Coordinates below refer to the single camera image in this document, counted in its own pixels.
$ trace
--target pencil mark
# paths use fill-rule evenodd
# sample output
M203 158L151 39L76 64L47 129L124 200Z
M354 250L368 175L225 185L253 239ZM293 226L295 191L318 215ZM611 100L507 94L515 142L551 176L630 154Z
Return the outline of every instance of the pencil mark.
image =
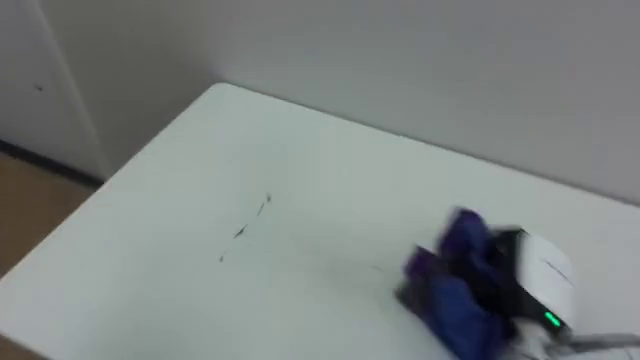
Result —
M238 236L244 234L244 231L247 229L247 227L249 226L249 224L245 225L242 227L242 229L240 229L235 235L233 235L233 238L237 238Z
M260 210L258 210L256 216L260 216L260 214L262 213L262 209L264 209L264 202L262 203L262 205L260 205Z
M549 265L550 268L555 270L558 273L558 275L562 276L569 283L569 285L571 285L571 287L573 287L573 283L571 282L571 280L569 280L567 275L563 274L562 271L560 271L560 269L558 269L557 267L553 266L553 264L549 260L542 259L542 262L547 264L547 265Z

